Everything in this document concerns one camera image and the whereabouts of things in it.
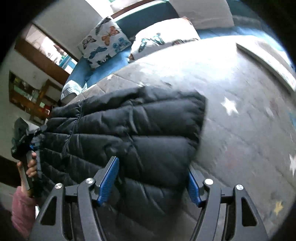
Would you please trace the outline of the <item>person's left hand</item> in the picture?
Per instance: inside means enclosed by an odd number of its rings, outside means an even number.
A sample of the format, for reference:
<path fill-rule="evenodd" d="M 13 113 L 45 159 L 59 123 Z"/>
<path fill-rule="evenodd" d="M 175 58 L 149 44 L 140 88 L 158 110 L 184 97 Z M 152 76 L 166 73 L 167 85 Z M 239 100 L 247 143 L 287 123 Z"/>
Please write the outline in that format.
<path fill-rule="evenodd" d="M 26 174 L 23 173 L 25 168 L 23 167 L 23 163 L 21 161 L 17 162 L 17 168 L 18 172 L 20 173 L 20 178 L 21 178 L 21 191 L 28 197 L 32 196 L 32 189 L 27 189 L 26 187 L 26 181 L 27 181 L 27 176 L 29 178 L 33 178 L 37 174 L 37 154 L 33 151 L 30 151 L 30 160 L 27 161 L 27 170 Z"/>

